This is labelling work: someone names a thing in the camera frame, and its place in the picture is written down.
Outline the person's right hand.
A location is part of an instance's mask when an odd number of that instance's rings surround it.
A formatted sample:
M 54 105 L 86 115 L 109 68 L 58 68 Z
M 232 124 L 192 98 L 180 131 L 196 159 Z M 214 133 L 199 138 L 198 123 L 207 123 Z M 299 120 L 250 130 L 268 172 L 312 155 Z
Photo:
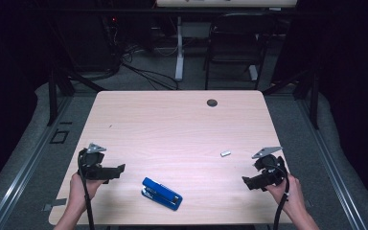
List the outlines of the person's right hand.
M 277 203 L 280 203 L 283 195 L 288 194 L 283 210 L 292 221 L 296 221 L 305 217 L 308 212 L 299 180 L 291 174 L 287 178 L 288 181 L 283 181 L 280 185 L 268 185 L 265 188 Z

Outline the black chair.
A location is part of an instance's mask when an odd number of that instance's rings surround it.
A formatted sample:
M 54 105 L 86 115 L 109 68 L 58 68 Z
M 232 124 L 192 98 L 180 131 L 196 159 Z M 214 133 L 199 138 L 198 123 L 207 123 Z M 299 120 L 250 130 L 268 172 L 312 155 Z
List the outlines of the black chair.
M 277 26 L 274 16 L 258 13 L 226 13 L 215 18 L 209 29 L 203 69 L 205 88 L 209 87 L 210 65 L 256 66 L 258 88 L 265 63 L 267 45 Z

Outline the person's left hand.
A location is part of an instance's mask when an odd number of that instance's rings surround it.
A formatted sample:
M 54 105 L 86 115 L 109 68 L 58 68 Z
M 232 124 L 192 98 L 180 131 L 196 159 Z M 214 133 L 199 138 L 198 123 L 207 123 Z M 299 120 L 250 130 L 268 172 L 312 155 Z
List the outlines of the person's left hand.
M 86 180 L 85 184 L 82 184 L 81 177 L 74 173 L 70 181 L 68 207 L 80 214 L 84 212 L 86 210 L 85 192 L 88 192 L 89 198 L 92 199 L 103 183 L 103 180 Z

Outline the blue stapler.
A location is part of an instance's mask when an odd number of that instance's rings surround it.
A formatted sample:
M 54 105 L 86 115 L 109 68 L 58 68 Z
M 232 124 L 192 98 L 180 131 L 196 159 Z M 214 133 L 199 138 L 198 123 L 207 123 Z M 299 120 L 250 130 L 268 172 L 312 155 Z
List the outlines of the blue stapler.
M 148 199 L 176 211 L 183 197 L 163 184 L 145 177 L 142 181 L 142 195 Z

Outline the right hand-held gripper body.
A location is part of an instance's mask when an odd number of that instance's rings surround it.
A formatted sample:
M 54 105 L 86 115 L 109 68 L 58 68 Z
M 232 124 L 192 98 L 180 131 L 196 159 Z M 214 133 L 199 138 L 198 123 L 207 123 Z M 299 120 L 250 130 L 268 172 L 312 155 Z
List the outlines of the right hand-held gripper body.
M 284 159 L 273 155 L 274 152 L 282 149 L 282 147 L 265 147 L 252 156 L 256 160 L 254 167 L 262 172 L 268 185 L 281 184 L 287 175 Z

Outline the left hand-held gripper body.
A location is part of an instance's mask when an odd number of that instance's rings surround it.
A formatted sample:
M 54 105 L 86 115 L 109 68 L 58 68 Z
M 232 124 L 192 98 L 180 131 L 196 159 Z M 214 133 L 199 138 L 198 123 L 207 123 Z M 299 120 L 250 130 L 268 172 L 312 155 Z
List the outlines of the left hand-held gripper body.
M 119 177 L 119 168 L 104 168 L 105 148 L 90 143 L 87 148 L 79 152 L 78 174 L 89 180 L 110 180 Z

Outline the aluminium floor rail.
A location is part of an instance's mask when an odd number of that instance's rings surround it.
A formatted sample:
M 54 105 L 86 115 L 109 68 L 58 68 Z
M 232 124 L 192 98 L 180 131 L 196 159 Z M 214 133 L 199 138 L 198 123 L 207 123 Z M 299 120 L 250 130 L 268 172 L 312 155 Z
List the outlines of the aluminium floor rail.
M 311 123 L 309 116 L 309 107 L 305 101 L 296 101 L 300 112 L 303 115 L 304 121 L 307 124 L 311 135 L 313 136 L 316 145 L 319 148 L 319 157 L 321 162 L 327 172 L 327 175 L 333 185 L 333 189 L 336 193 L 336 196 L 343 208 L 345 216 L 349 221 L 353 230 L 368 230 L 366 224 L 363 221 L 362 216 L 360 215 L 357 206 L 354 203 L 354 200 L 349 192 L 345 182 L 343 181 L 341 174 L 332 158 L 331 152 L 320 132 L 319 129 L 316 129 L 314 125 Z
M 0 172 L 0 229 L 5 225 L 18 199 L 43 156 L 49 139 L 55 134 L 59 119 L 67 111 L 72 97 L 60 99 L 57 116 L 48 126 L 49 102 L 38 99 L 37 109 L 8 162 Z

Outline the dark cabinet with red light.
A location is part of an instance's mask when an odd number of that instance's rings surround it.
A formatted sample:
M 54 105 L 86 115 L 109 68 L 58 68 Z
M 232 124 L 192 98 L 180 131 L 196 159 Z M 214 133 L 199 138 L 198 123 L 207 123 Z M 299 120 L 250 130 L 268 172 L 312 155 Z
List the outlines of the dark cabinet with red light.
M 115 72 L 118 72 L 122 64 L 121 58 L 123 50 L 118 41 L 119 26 L 117 23 L 117 18 L 115 16 L 102 16 L 101 20 L 103 24 L 105 40 L 111 54 L 112 69 Z

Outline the black metal stand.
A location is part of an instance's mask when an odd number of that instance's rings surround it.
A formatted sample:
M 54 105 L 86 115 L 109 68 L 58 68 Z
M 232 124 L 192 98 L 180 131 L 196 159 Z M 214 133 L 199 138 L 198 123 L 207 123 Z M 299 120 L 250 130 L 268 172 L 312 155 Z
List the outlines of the black metal stand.
M 82 75 L 68 68 L 54 67 L 48 77 L 50 116 L 47 126 L 51 126 L 58 117 L 58 89 L 66 97 L 75 94 L 75 88 L 71 80 L 78 81 L 96 92 L 104 91 L 104 88 Z
M 286 87 L 292 82 L 297 82 L 292 95 L 296 100 L 305 100 L 310 93 L 309 119 L 315 129 L 319 129 L 317 122 L 319 99 L 319 76 L 315 70 L 304 70 L 288 79 L 281 80 L 263 91 L 265 96 L 271 95 Z

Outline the white background table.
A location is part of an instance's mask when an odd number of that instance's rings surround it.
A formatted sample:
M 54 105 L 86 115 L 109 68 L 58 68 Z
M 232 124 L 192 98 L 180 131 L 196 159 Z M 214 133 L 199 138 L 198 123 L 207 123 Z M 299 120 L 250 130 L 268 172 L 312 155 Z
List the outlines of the white background table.
M 155 0 L 156 6 L 167 10 L 193 10 L 193 9 L 247 9 L 247 8 L 274 8 L 291 9 L 297 5 L 298 0 Z M 184 68 L 182 16 L 177 19 L 177 62 L 175 79 L 182 81 Z

